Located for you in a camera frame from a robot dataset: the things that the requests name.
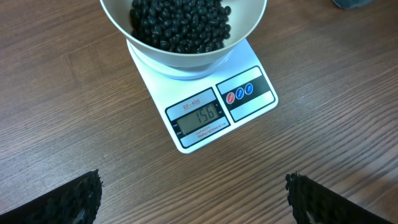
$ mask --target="scale platform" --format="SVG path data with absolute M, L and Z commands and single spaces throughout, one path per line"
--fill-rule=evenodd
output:
M 247 42 L 200 68 L 172 68 L 127 42 L 177 149 L 191 153 L 275 108 L 278 96 Z M 184 73 L 194 80 L 182 80 Z

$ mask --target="display number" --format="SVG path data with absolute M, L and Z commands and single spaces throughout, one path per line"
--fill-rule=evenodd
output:
M 202 124 L 202 123 L 208 121 L 209 119 L 214 118 L 214 113 L 211 110 L 209 110 L 209 107 L 210 107 L 210 105 L 197 111 L 197 117 L 198 117 L 199 123 Z

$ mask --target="wood grain surface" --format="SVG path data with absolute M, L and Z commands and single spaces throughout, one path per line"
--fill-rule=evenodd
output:
M 298 171 L 398 223 L 397 21 L 270 0 L 248 40 L 278 107 L 184 155 L 98 0 L 0 0 L 0 213 L 98 168 L 96 223 L 294 223 Z

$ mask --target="black bean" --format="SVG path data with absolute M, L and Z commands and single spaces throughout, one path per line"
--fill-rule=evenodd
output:
M 177 26 L 172 26 L 172 27 L 171 27 L 171 31 L 172 31 L 174 34 L 178 33 L 178 27 L 177 27 Z
M 182 44 L 179 44 L 177 48 L 175 49 L 176 53 L 184 54 L 185 53 L 185 47 Z
M 206 32 L 210 32 L 210 31 L 211 31 L 211 26 L 210 26 L 210 24 L 206 24 L 206 25 L 205 25 L 205 31 L 206 31 Z
M 213 27 L 218 27 L 218 20 L 212 19 L 209 21 L 209 24 L 212 25 Z
M 229 7 L 229 6 L 226 6 L 226 7 L 225 7 L 225 14 L 226 14 L 227 16 L 231 14 L 231 7 Z
M 173 19 L 172 25 L 179 27 L 180 26 L 180 21 L 178 19 Z
M 179 44 L 181 41 L 181 36 L 179 34 L 175 34 L 172 38 L 174 44 Z
M 171 13 L 175 13 L 175 11 L 176 11 L 175 6 L 169 6 L 169 11 Z
M 220 28 L 224 28 L 225 25 L 226 25 L 225 21 L 220 21 L 220 25 L 219 25 Z
M 224 7 L 221 6 L 221 7 L 218 9 L 218 12 L 221 13 L 221 14 L 225 14 L 225 9 L 224 9 Z
M 185 18 L 188 19 L 188 21 L 191 21 L 192 15 L 190 13 L 185 13 Z
M 224 39 L 229 39 L 230 37 L 231 37 L 231 34 L 229 34 L 229 33 L 224 34 Z
M 172 25 L 172 21 L 171 20 L 165 20 L 163 21 L 163 29 L 167 29 Z
M 182 20 L 183 18 L 184 18 L 184 15 L 182 13 L 177 13 L 175 15 L 175 19 Z
M 213 13 L 208 13 L 208 14 L 206 14 L 206 17 L 207 17 L 207 20 L 212 20 L 212 18 L 213 18 Z
M 188 27 L 187 27 L 187 26 L 183 26 L 183 27 L 181 28 L 181 33 L 182 33 L 183 35 L 187 34 L 187 33 L 188 33 Z
M 168 49 L 168 51 L 169 51 L 169 52 L 174 52 L 174 50 L 175 50 L 175 45 L 174 45 L 174 44 L 171 44 L 171 45 L 170 45 L 170 48 Z
M 204 6 L 205 5 L 205 1 L 204 0 L 198 0 L 197 5 L 198 6 Z
M 218 15 L 217 16 L 217 19 L 221 22 L 221 21 L 223 21 L 224 20 L 224 17 L 225 17 L 225 15 Z
M 147 44 L 147 45 L 150 45 L 150 44 L 152 43 L 151 37 L 149 37 L 149 36 L 148 36 L 148 37 L 145 37 L 144 43 Z
M 148 13 L 149 13 L 149 7 L 148 6 L 143 7 L 142 8 L 142 16 L 143 17 L 148 16 Z
M 198 13 L 199 13 L 199 15 L 201 15 L 201 16 L 205 15 L 205 14 L 207 13 L 207 8 L 201 7 L 201 8 L 198 10 Z
M 191 23 L 191 27 L 196 29 L 199 25 L 199 16 L 198 14 L 194 14 L 192 17 L 192 23 Z
M 197 33 L 193 33 L 191 36 L 192 40 L 197 40 L 197 38 L 199 37 L 199 35 Z
M 199 45 L 195 53 L 196 54 L 205 53 L 205 45 L 204 44 Z
M 189 5 L 184 5 L 183 10 L 184 10 L 185 12 L 190 12 L 190 11 L 191 11 L 191 7 L 190 7 Z
M 206 4 L 206 8 L 211 8 L 211 7 L 213 7 L 214 6 L 214 2 L 213 1 L 209 1 L 207 4 Z
M 213 38 L 215 38 L 215 37 L 217 37 L 218 36 L 218 29 L 213 29 Z
M 193 40 L 188 40 L 188 41 L 187 41 L 187 46 L 188 46 L 188 47 L 193 47 L 193 46 L 195 46 L 195 41 L 193 41 Z
M 201 44 L 201 39 L 197 39 L 197 40 L 195 40 L 195 42 L 194 42 L 194 43 L 195 43 L 195 45 L 196 45 L 196 46 L 199 46 L 199 45 Z
M 145 34 L 146 36 L 152 35 L 152 31 L 150 30 L 149 27 L 147 27 L 147 28 L 144 29 L 144 34 Z
M 161 6 L 156 6 L 155 10 L 156 10 L 156 12 L 160 12 L 160 11 L 162 11 L 162 7 Z
M 205 44 L 207 44 L 209 42 L 210 42 L 210 38 L 208 38 L 208 37 L 203 41 L 203 43 L 205 43 Z
M 161 16 L 163 19 L 168 19 L 168 18 L 170 18 L 169 10 L 163 9 L 163 11 L 162 11 L 162 13 L 161 13 L 160 16 Z
M 204 23 L 207 23 L 207 17 L 206 16 L 201 16 L 200 20 Z
M 150 45 L 153 47 L 159 47 L 159 37 L 157 35 L 152 35 L 152 43 Z
M 226 24 L 225 27 L 224 27 L 224 30 L 226 32 L 230 32 L 231 31 L 231 26 L 229 24 Z
M 203 30 L 203 28 L 205 28 L 205 25 L 203 23 L 199 23 L 199 25 L 197 27 L 197 31 L 201 32 Z
M 143 32 L 138 33 L 138 38 L 137 39 L 139 39 L 141 42 L 143 42 L 144 39 L 145 39 L 145 34 Z
M 195 6 L 195 4 L 196 4 L 196 0 L 191 0 L 188 5 L 190 7 L 193 7 L 193 6 Z
M 206 32 L 201 32 L 200 34 L 199 34 L 199 38 L 201 38 L 201 39 L 206 39 L 207 38 L 207 33 Z
M 172 30 L 171 29 L 167 29 L 164 31 L 164 36 L 166 38 L 170 38 L 172 36 Z
M 222 41 L 216 43 L 216 49 L 222 49 L 224 47 L 224 43 Z
M 149 9 L 149 15 L 155 17 L 156 16 L 156 10 L 154 7 Z
M 149 23 L 149 25 L 151 25 L 151 26 L 156 25 L 156 18 L 154 18 L 154 17 L 152 17 L 152 16 L 149 16 L 149 17 L 148 17 L 148 23 Z
M 162 26 L 159 25 L 159 24 L 155 25 L 155 27 L 153 28 L 152 33 L 155 34 L 155 35 L 162 35 Z
M 213 50 L 213 47 L 211 46 L 211 44 L 207 44 L 206 48 L 205 48 L 205 52 L 211 52 Z
M 216 1 L 214 4 L 214 8 L 216 9 L 216 11 L 218 11 L 221 7 L 221 3 L 219 1 Z
M 174 4 L 175 4 L 175 7 L 182 7 L 182 0 L 175 0 Z
M 181 25 L 187 25 L 188 19 L 182 19 L 180 22 L 181 22 Z

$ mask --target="digital kitchen scale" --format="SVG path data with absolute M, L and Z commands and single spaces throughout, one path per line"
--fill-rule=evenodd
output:
M 278 104 L 266 71 L 246 39 L 217 62 L 198 68 L 168 67 L 127 45 L 182 153 L 209 144 Z M 187 72 L 197 79 L 181 80 Z

